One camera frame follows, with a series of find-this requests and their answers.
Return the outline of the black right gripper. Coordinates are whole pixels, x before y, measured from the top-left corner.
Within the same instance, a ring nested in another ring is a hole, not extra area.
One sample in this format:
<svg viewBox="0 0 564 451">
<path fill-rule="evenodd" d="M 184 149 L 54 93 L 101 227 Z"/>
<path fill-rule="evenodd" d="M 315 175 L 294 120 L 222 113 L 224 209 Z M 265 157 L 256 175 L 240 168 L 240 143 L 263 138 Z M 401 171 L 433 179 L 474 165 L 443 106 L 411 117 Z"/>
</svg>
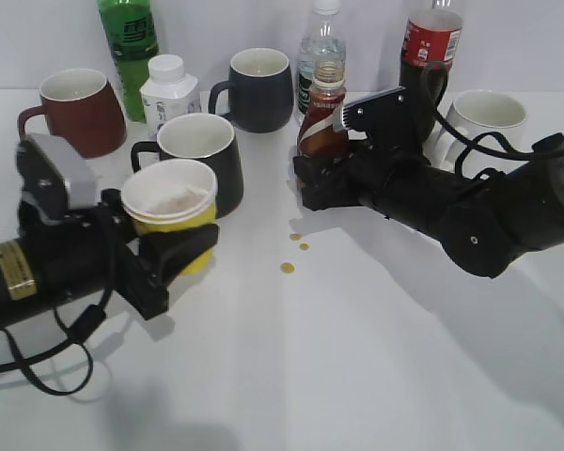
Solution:
<svg viewBox="0 0 564 451">
<path fill-rule="evenodd" d="M 447 173 L 420 148 L 352 140 L 345 159 L 292 158 L 302 205 L 309 210 L 366 207 L 395 221 L 439 221 L 447 214 Z"/>
</svg>

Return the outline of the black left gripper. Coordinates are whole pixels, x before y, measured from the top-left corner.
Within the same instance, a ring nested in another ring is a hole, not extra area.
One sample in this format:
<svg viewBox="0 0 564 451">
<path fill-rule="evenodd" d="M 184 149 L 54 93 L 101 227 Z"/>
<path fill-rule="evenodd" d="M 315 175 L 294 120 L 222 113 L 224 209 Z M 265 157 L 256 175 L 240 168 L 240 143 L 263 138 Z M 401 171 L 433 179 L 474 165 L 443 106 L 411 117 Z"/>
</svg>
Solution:
<svg viewBox="0 0 564 451">
<path fill-rule="evenodd" d="M 142 236 L 139 256 L 149 269 L 128 248 L 135 238 L 120 191 L 114 188 L 102 191 L 95 207 L 47 225 L 41 246 L 42 296 L 60 304 L 112 290 L 143 319 L 153 319 L 168 308 L 168 292 L 161 285 L 170 285 L 179 275 L 198 274 L 212 262 L 219 226 Z"/>
</svg>

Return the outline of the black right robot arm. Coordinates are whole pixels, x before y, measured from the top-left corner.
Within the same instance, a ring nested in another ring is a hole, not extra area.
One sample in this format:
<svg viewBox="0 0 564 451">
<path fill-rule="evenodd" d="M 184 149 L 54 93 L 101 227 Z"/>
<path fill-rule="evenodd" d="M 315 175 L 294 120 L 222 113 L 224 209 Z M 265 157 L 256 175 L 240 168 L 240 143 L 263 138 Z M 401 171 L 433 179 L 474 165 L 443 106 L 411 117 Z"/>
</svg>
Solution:
<svg viewBox="0 0 564 451">
<path fill-rule="evenodd" d="M 525 253 L 564 243 L 564 135 L 533 146 L 533 161 L 474 178 L 433 167 L 414 138 L 352 140 L 348 157 L 296 156 L 310 210 L 364 206 L 438 241 L 461 269 L 495 278 Z"/>
</svg>

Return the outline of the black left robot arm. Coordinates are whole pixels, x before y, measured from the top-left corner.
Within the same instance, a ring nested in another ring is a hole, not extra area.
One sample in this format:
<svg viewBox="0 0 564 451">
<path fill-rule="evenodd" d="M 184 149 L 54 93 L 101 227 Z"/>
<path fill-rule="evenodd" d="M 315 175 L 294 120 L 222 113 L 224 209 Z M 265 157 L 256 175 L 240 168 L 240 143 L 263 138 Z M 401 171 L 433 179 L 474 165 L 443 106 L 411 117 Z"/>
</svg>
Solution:
<svg viewBox="0 0 564 451">
<path fill-rule="evenodd" d="M 165 313 L 168 287 L 218 242 L 216 224 L 139 235 L 120 192 L 52 225 L 26 202 L 20 235 L 0 243 L 0 329 L 111 288 L 145 319 Z"/>
</svg>

